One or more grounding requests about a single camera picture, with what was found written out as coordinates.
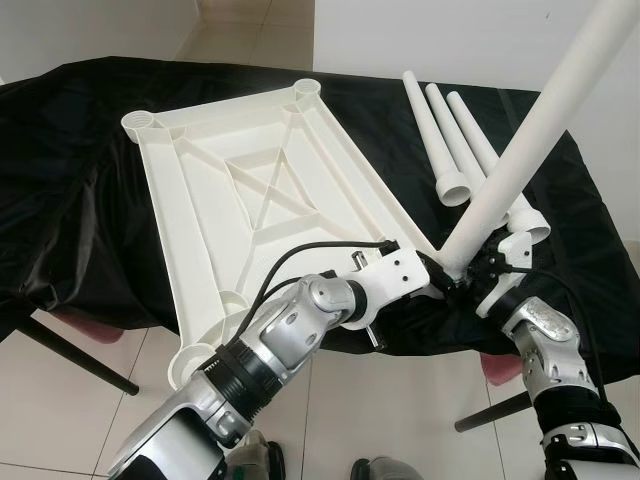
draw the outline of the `cable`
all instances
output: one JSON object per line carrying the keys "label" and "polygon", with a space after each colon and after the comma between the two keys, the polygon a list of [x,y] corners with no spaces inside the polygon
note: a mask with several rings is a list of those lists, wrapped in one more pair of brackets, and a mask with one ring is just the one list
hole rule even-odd
{"label": "cable", "polygon": [[288,280],[285,280],[284,282],[280,282],[278,285],[276,285],[275,287],[273,287],[271,290],[269,290],[267,293],[264,294],[264,297],[262,298],[262,302],[260,302],[260,303],[262,304],[262,303],[266,302],[269,299],[269,297],[271,297],[271,295],[276,293],[278,290],[280,290],[281,288],[286,287],[287,285],[291,285],[292,283],[296,283],[301,278],[302,277],[293,277],[293,278],[290,278]]}
{"label": "cable", "polygon": [[549,277],[564,287],[564,289],[567,291],[569,296],[573,299],[576,305],[576,309],[578,310],[578,315],[581,317],[582,324],[584,325],[584,328],[587,332],[587,340],[589,341],[589,348],[591,349],[591,352],[593,352],[593,360],[595,363],[595,373],[596,373],[595,382],[596,382],[596,387],[598,388],[598,394],[600,395],[600,399],[603,402],[608,403],[607,392],[605,391],[605,388],[604,388],[604,380],[602,376],[602,365],[600,363],[600,353],[598,351],[598,344],[596,342],[595,332],[593,331],[593,324],[591,323],[591,319],[587,314],[587,309],[585,308],[584,303],[582,303],[582,300],[580,299],[576,291],[564,279],[562,279],[562,277],[559,277],[555,273],[547,272],[546,270],[538,270],[536,268],[512,267],[511,265],[506,265],[505,270],[507,273],[510,273],[510,272],[534,273],[534,274],[542,275],[545,277]]}
{"label": "cable", "polygon": [[278,261],[273,264],[273,266],[271,267],[271,270],[269,270],[269,273],[267,273],[267,276],[265,277],[264,282],[262,282],[262,285],[260,286],[260,290],[258,290],[258,294],[256,295],[256,298],[253,300],[253,304],[251,305],[249,312],[247,312],[247,315],[244,317],[244,319],[242,319],[242,323],[240,323],[238,330],[236,331],[233,338],[229,341],[229,343],[234,342],[235,340],[240,338],[240,335],[242,335],[245,332],[245,330],[251,323],[253,316],[256,314],[256,311],[258,310],[260,305],[262,305],[262,303],[265,301],[265,292],[267,290],[267,287],[269,286],[269,283],[271,283],[271,280],[273,280],[273,277],[275,276],[276,272],[284,264],[284,262],[286,262],[289,258],[294,256],[296,253],[300,253],[304,250],[311,250],[312,248],[336,248],[336,247],[383,248],[383,247],[392,245],[393,243],[394,242],[391,240],[386,240],[384,242],[353,242],[353,241],[313,242],[313,243],[305,243],[303,245],[298,245],[297,247],[292,248],[287,253],[282,255],[282,257],[280,257]]}

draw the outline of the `table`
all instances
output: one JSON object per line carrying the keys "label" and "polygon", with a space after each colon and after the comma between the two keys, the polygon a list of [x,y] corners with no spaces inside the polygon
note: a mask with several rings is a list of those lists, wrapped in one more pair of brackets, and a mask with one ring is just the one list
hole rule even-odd
{"label": "table", "polygon": [[[225,64],[104,58],[62,66],[0,89],[0,292],[2,311],[23,305],[121,328],[163,325],[175,311],[137,145],[120,127],[133,110],[165,111],[322,83],[322,98],[436,247],[461,210],[443,207],[399,80]],[[440,85],[463,96],[498,153],[537,94]],[[605,380],[640,373],[640,280],[568,133],[525,190],[552,227],[534,265],[584,298]],[[525,286],[571,315],[557,285]],[[500,354],[513,344],[473,314],[425,297],[387,307],[378,326],[392,355],[463,349]],[[6,336],[17,325],[4,316]],[[372,350],[364,332],[332,331],[324,348]]]}

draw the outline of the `black chair leg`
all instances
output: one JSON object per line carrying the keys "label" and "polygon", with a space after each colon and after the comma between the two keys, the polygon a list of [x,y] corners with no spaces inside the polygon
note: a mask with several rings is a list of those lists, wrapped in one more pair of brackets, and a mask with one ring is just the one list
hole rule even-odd
{"label": "black chair leg", "polygon": [[510,399],[505,400],[504,402],[500,402],[485,410],[482,410],[481,412],[474,413],[473,415],[463,418],[462,420],[458,420],[454,425],[457,432],[466,432],[467,430],[471,430],[472,428],[476,428],[481,425],[493,422],[494,420],[499,420],[514,413],[518,413],[529,408],[530,406],[531,399],[529,398],[529,393],[522,392],[515,397],[511,397]]}
{"label": "black chair leg", "polygon": [[16,330],[129,395],[136,395],[140,390],[135,383],[114,372],[31,317],[21,319],[16,325]]}

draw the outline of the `tiled floor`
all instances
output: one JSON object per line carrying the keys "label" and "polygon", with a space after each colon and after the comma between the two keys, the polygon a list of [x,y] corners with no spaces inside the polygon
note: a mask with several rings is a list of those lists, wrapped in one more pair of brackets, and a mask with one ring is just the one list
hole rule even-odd
{"label": "tiled floor", "polygon": [[[313,0],[203,0],[203,24],[181,58],[310,69]],[[640,264],[637,244],[629,246]],[[99,345],[42,322],[140,387],[135,397],[19,333],[0,345],[0,479],[89,480],[106,475],[120,443],[169,393],[178,338],[161,328]],[[453,422],[524,390],[488,387],[478,356],[366,357],[320,352],[256,420],[284,448],[288,478],[342,480],[359,457],[393,455],[425,479],[541,480],[532,410],[458,434]],[[640,444],[640,377],[608,387]]]}
{"label": "tiled floor", "polygon": [[179,58],[310,70],[313,0],[202,0],[203,22]]}
{"label": "tiled floor", "polygon": [[640,242],[624,242],[624,246],[629,252],[629,258],[631,263],[636,267],[636,270],[640,272]]}

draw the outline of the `white plastic pipe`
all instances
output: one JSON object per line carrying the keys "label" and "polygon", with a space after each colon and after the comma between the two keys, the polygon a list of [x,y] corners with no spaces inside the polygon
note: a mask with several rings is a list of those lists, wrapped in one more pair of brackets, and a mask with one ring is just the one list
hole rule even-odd
{"label": "white plastic pipe", "polygon": [[496,169],[438,252],[449,275],[464,275],[493,226],[531,180],[633,31],[638,8],[638,0],[600,0],[594,7]]}
{"label": "white plastic pipe", "polygon": [[[467,143],[480,163],[480,167],[482,167],[484,174],[489,176],[500,160],[498,154],[476,119],[473,118],[460,94],[458,92],[449,93],[447,102]],[[523,194],[518,195],[509,208],[507,229],[510,232],[529,232],[534,244],[547,238],[551,232],[551,227],[542,213],[533,208]]]}
{"label": "white plastic pipe", "polygon": [[[451,156],[460,171],[469,181],[469,185],[471,187],[471,202],[473,203],[473,199],[480,192],[480,189],[487,178],[480,168],[475,155],[469,148],[469,145],[460,131],[460,127],[458,127],[455,118],[453,118],[449,107],[447,107],[447,102],[444,101],[444,97],[440,93],[438,86],[435,83],[430,83],[426,86],[424,91],[427,94],[427,98],[429,99],[433,113],[436,116],[438,125],[440,126],[440,131],[442,132],[444,141],[446,142],[447,147],[449,147]],[[507,223],[508,218],[506,212],[507,209],[505,209],[502,217],[495,224],[495,228],[500,228]]]}
{"label": "white plastic pipe", "polygon": [[471,193],[465,176],[458,171],[451,153],[442,138],[429,105],[420,91],[420,86],[411,71],[402,74],[404,88],[416,118],[422,142],[429,156],[431,169],[436,177],[436,192],[443,205],[454,207],[469,199]]}

